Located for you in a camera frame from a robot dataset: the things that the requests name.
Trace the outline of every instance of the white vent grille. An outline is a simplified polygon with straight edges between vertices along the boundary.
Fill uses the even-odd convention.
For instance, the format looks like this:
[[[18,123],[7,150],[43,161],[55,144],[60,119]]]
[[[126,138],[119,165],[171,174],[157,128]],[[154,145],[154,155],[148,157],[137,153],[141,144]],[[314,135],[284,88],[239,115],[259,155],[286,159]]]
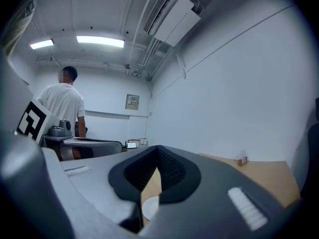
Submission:
[[[71,176],[78,175],[80,173],[85,173],[88,171],[91,171],[91,169],[89,167],[81,166],[81,167],[76,167],[76,168],[72,168],[72,169],[67,169],[64,172],[68,177],[71,177]]]
[[[228,190],[228,196],[243,217],[251,231],[255,231],[268,222],[266,216],[249,200],[241,188]]]
[[[154,5],[149,18],[145,24],[144,31],[146,33],[149,33],[151,27],[153,26],[154,21],[159,15],[160,10],[163,8],[164,4],[167,2],[167,0],[157,0],[156,4]]]

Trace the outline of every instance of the wooden table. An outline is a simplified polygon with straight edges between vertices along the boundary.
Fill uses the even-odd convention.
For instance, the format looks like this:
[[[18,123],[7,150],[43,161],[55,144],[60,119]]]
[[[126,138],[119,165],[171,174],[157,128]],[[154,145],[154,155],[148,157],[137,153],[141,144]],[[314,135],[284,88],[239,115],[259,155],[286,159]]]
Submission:
[[[236,168],[241,173],[268,190],[284,207],[300,199],[296,180],[285,161],[257,162],[249,161],[243,166],[238,166],[238,160],[215,157],[200,153],[199,155],[214,158]],[[161,193],[160,173],[156,169],[152,178],[144,188],[141,195],[141,204],[148,198],[158,196]],[[148,220],[143,216],[144,225]]]

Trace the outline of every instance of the ceiling vent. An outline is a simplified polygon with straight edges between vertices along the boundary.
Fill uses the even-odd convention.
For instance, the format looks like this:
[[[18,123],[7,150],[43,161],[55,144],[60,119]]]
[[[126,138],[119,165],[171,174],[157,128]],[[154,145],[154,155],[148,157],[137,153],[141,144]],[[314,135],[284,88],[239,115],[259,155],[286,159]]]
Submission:
[[[144,30],[157,40],[175,47],[200,20],[190,0],[158,0]]]
[[[157,0],[144,27],[147,34],[154,35],[177,0]]]

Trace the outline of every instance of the man's arm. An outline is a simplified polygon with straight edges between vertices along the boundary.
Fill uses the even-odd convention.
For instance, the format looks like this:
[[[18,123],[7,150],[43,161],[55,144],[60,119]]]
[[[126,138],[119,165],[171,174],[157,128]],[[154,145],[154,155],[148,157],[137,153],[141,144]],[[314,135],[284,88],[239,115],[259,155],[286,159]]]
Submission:
[[[83,117],[78,117],[78,122],[79,122],[79,137],[85,138],[85,120],[84,116]]]
[[[79,137],[85,138],[86,130],[85,130],[85,109],[84,109],[84,101],[83,98],[81,99],[81,103],[78,110],[78,122],[79,122]]]

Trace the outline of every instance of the ceiling light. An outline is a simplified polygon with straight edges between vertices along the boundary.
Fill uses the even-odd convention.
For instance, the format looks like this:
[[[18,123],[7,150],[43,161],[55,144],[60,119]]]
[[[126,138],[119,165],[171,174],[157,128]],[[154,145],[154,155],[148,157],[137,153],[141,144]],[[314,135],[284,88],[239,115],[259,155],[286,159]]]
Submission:
[[[52,39],[47,40],[47,41],[43,41],[43,42],[37,42],[35,44],[31,44],[31,48],[32,49],[38,49],[38,48],[42,48],[42,47],[46,47],[46,46],[52,46],[54,45],[54,42]]]
[[[124,41],[105,38],[105,37],[97,37],[97,36],[77,36],[78,42],[86,42],[86,43],[97,43],[97,44],[105,44],[123,48]]]

